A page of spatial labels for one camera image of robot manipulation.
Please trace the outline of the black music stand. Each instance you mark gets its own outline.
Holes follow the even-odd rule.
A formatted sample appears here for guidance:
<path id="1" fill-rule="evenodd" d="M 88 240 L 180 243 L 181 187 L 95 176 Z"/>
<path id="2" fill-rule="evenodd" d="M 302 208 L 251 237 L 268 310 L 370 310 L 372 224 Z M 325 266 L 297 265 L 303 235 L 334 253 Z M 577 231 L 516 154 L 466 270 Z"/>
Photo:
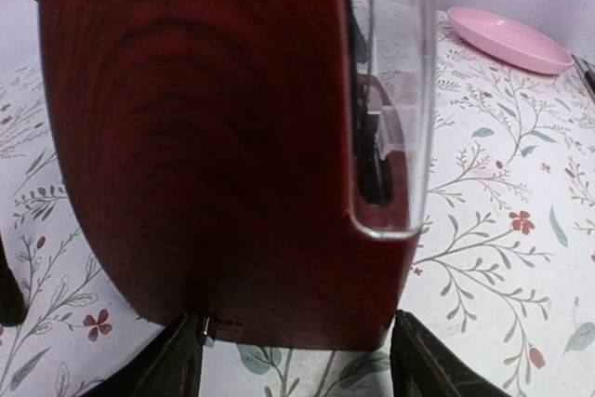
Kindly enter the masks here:
<path id="1" fill-rule="evenodd" d="M 16 157 L 16 148 L 24 141 L 16 131 L 16 125 L 1 125 L 1 159 Z M 24 322 L 27 306 L 17 280 L 8 266 L 7 250 L 1 243 L 1 325 L 12 327 Z"/>

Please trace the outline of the brown wooden metronome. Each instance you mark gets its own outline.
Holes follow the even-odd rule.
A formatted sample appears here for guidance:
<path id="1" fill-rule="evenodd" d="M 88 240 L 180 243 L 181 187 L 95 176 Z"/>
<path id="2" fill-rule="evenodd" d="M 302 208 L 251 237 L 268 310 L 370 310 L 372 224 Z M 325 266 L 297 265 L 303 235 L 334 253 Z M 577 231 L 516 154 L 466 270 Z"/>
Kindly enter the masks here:
<path id="1" fill-rule="evenodd" d="M 86 239 L 142 317 L 371 351 L 424 220 L 434 0 L 38 0 Z"/>

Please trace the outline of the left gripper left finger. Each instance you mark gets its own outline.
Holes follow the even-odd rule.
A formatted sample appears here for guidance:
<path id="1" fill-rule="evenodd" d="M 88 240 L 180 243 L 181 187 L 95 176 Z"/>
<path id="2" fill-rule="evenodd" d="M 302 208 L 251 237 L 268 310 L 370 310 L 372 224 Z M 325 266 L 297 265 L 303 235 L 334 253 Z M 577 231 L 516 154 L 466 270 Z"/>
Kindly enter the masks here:
<path id="1" fill-rule="evenodd" d="M 200 391 L 205 319 L 184 313 L 87 397 L 186 397 Z"/>

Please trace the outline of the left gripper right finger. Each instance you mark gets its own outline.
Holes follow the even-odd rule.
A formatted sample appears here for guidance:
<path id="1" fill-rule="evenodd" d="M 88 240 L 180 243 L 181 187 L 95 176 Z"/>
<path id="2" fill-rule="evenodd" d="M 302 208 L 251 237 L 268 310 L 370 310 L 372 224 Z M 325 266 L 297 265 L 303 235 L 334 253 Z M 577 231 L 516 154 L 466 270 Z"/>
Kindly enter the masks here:
<path id="1" fill-rule="evenodd" d="M 505 397 L 474 372 L 412 313 L 397 311 L 390 343 L 395 396 Z"/>

